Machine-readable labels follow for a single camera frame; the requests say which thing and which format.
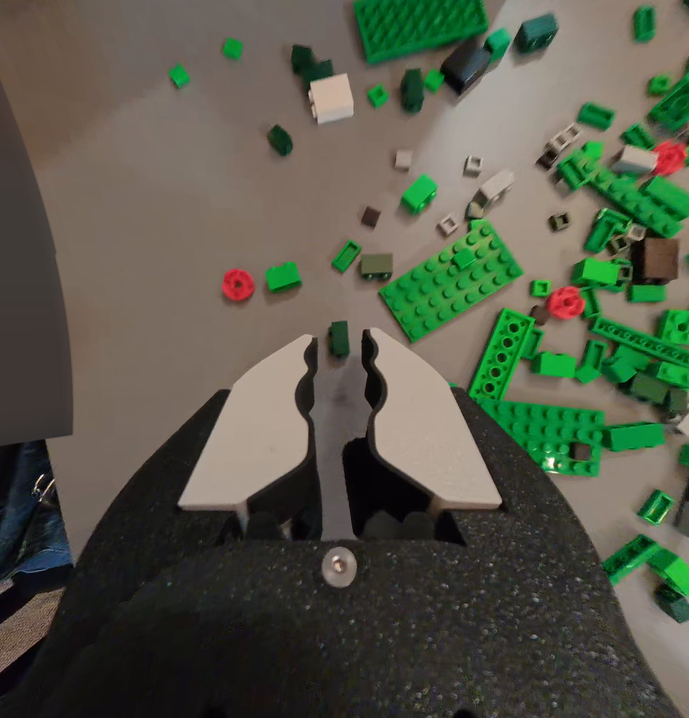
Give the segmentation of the small red toy piece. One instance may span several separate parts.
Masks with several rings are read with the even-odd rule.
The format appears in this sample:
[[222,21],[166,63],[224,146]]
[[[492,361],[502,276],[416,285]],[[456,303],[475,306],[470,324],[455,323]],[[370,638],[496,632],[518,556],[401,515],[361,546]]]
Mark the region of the small red toy piece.
[[222,277],[222,295],[230,303],[249,301],[256,289],[252,275],[244,269],[232,268]]

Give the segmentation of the large green toy plate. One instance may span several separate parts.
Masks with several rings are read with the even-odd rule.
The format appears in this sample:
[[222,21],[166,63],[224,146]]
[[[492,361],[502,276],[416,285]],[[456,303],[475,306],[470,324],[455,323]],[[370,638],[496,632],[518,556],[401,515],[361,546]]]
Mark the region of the large green toy plate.
[[479,405],[544,471],[599,476],[604,412],[493,399]]
[[489,28],[483,1],[355,1],[352,7],[369,64],[462,42]]
[[493,224],[478,219],[378,294],[409,342],[416,343],[523,275]]

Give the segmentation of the pile of green toy bricks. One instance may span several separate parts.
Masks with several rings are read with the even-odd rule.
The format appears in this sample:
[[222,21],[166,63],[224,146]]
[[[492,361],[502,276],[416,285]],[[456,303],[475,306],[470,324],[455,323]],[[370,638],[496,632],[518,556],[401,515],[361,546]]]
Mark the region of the pile of green toy bricks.
[[[500,64],[501,56],[505,55],[510,43],[506,28],[500,28],[490,35],[483,43],[492,53],[489,64]],[[399,90],[403,111],[417,113],[421,109],[423,88],[435,91],[442,82],[440,71],[432,72],[425,79],[419,69],[408,68],[402,79]],[[688,148],[689,139],[685,141],[673,136],[661,136],[667,132],[671,135],[686,130],[689,121],[689,60],[686,73],[677,83],[669,76],[656,76],[651,79],[649,95],[663,95],[657,105],[650,111],[646,122],[652,128],[658,127],[659,137],[652,134],[653,130],[641,123],[634,124],[621,135],[624,143],[615,157],[610,161],[603,157],[605,143],[596,139],[586,141],[581,147],[575,147],[576,138],[580,136],[579,125],[606,131],[615,119],[616,112],[600,103],[583,103],[577,121],[559,132],[548,141],[543,154],[537,159],[537,166],[550,173],[555,167],[554,184],[563,188],[563,194],[570,196],[582,187],[587,187],[605,206],[599,208],[592,219],[591,229],[582,245],[581,251],[586,254],[572,266],[567,275],[567,286],[580,289],[585,300],[582,318],[588,323],[591,319],[605,316],[600,308],[598,294],[611,292],[618,294],[627,292],[630,302],[652,304],[664,301],[667,296],[665,285],[633,284],[633,265],[630,259],[631,245],[646,237],[676,238],[683,229],[685,220],[689,219],[689,192],[671,183],[668,177],[655,176],[656,155],[654,147],[665,140],[675,140]],[[346,273],[348,267],[359,257],[362,281],[382,283],[390,282],[393,271],[391,254],[361,254],[361,247],[347,241],[345,247],[333,258],[332,267]],[[689,470],[689,369],[681,368],[672,363],[651,358],[627,346],[617,345],[600,336],[589,337],[580,360],[567,353],[544,351],[543,325],[551,316],[546,308],[549,295],[564,286],[553,286],[544,281],[544,277],[531,277],[529,294],[539,302],[532,307],[529,314],[535,320],[535,327],[529,336],[521,361],[529,361],[530,371],[540,378],[571,379],[582,386],[589,386],[601,376],[616,387],[622,396],[632,401],[649,406],[656,413],[655,421],[633,421],[624,423],[606,423],[603,430],[602,452],[642,452],[665,446],[667,436],[687,437],[688,442],[680,446],[677,462]],[[671,342],[689,350],[689,310],[666,310],[661,316],[661,323],[656,327],[654,337]],[[481,410],[482,416],[490,417],[479,402],[471,399],[476,411]],[[510,435],[504,432],[507,446],[519,446]],[[515,478],[522,474],[515,470],[505,457],[491,444],[494,457],[503,459],[504,469],[512,470]],[[527,459],[525,469],[532,469],[532,458],[521,447],[521,451],[512,458]],[[540,473],[537,466],[534,471]],[[689,480],[685,491],[681,494],[680,507],[675,518],[676,530],[689,537]],[[634,537],[608,559],[603,561],[601,570],[606,573],[612,586],[620,584],[639,567],[647,565],[659,579],[656,587],[656,603],[666,613],[674,617],[678,623],[689,620],[689,565],[675,552],[656,543],[645,534]]]

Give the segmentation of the green sloped toy brick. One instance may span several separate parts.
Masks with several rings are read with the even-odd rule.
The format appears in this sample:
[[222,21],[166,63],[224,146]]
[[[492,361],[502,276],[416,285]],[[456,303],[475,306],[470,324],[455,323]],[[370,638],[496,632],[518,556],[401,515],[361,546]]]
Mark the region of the green sloped toy brick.
[[268,291],[273,294],[296,289],[302,284],[300,272],[295,262],[287,261],[266,270],[265,280]]

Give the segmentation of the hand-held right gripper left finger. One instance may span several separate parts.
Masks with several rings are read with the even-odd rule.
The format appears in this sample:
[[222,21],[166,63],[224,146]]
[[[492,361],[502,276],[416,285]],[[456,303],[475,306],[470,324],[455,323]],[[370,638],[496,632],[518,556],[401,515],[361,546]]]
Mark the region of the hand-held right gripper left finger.
[[180,498],[185,511],[258,513],[291,522],[294,540],[322,537],[313,379],[318,339],[302,335],[232,386]]

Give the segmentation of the long green toy plate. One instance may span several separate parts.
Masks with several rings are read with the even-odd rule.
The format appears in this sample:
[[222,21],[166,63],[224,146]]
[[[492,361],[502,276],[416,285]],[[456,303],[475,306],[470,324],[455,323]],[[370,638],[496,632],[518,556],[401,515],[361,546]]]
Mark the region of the long green toy plate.
[[469,385],[473,400],[504,398],[534,327],[533,317],[501,310]]

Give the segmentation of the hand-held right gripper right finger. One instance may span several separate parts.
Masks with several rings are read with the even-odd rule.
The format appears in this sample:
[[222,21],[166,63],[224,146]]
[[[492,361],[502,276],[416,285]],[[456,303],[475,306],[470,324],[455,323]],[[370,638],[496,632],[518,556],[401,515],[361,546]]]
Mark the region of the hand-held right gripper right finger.
[[363,437],[342,462],[354,536],[437,537],[440,516],[499,510],[502,497],[448,382],[378,328],[362,335]]

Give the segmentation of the grey desk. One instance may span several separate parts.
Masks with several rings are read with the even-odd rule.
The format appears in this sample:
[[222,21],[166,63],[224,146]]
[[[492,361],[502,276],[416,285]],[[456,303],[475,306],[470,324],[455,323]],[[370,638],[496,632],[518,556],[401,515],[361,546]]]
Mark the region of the grey desk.
[[[125,483],[218,389],[303,334],[319,336],[313,419],[324,536],[352,536],[341,449],[365,433],[359,358],[376,327],[407,345],[363,282],[331,260],[349,239],[393,254],[394,278],[443,248],[438,222],[462,221],[475,191],[508,168],[489,213],[525,274],[414,344],[440,374],[468,385],[502,307],[527,314],[531,277],[567,282],[597,197],[570,196],[536,165],[583,103],[616,111],[618,135],[655,103],[651,77],[680,77],[689,13],[655,1],[654,40],[638,45],[638,1],[488,1],[512,34],[541,14],[548,50],[509,49],[468,94],[427,94],[420,113],[395,93],[407,67],[439,67],[450,49],[369,67],[343,1],[0,2],[0,79],[52,229],[70,336],[74,431],[49,442],[64,522],[79,553]],[[227,59],[227,37],[243,43]],[[190,83],[176,89],[181,63]],[[346,73],[354,115],[318,125],[314,80]],[[296,263],[302,284],[270,293],[266,270]],[[256,282],[230,303],[232,268]],[[347,320],[350,353],[329,352]]]

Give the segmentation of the black toy tile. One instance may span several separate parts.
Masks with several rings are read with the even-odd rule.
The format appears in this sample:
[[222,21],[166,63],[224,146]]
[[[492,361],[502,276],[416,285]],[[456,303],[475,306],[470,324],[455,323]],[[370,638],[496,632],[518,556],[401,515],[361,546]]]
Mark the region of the black toy tile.
[[680,241],[646,237],[631,245],[633,284],[665,285],[679,277]]

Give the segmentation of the red toy flower piece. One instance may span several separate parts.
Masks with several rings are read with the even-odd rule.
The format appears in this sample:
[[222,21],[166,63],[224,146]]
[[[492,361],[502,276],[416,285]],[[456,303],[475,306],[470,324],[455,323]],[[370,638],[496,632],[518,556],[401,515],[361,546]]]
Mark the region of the red toy flower piece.
[[685,144],[675,140],[665,140],[653,149],[656,155],[655,167],[652,174],[668,177],[683,169],[688,160],[688,148]]
[[548,296],[546,308],[551,317],[568,321],[579,317],[585,310],[585,300],[576,286],[564,286]]

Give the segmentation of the large white toy brick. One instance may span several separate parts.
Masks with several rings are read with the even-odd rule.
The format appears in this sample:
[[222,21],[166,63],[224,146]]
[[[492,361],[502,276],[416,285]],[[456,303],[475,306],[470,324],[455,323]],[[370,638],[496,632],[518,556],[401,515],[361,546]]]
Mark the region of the large white toy brick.
[[351,118],[354,99],[346,73],[314,80],[308,89],[311,112],[318,125]]

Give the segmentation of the blue denim cloth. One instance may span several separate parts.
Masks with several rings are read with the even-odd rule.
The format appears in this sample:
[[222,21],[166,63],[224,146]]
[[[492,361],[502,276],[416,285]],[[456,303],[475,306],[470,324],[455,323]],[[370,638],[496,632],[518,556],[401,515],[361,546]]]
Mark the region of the blue denim cloth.
[[0,446],[0,583],[72,564],[46,441]]

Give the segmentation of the narrow green holed toy plate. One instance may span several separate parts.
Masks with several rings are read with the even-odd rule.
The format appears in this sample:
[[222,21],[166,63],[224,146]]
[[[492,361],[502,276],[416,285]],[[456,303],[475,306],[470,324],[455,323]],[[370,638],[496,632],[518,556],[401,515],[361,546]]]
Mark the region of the narrow green holed toy plate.
[[689,350],[607,317],[599,316],[591,319],[588,330],[617,345],[627,346],[651,358],[689,369]]

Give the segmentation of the grey toy brick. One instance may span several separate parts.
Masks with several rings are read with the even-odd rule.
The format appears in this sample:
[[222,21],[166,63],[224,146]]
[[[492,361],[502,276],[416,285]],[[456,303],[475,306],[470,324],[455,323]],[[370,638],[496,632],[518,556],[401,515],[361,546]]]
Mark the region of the grey toy brick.
[[473,203],[474,217],[483,218],[491,209],[499,203],[506,193],[509,192],[515,180],[514,172],[508,168],[502,169],[489,180],[487,180],[476,191]]

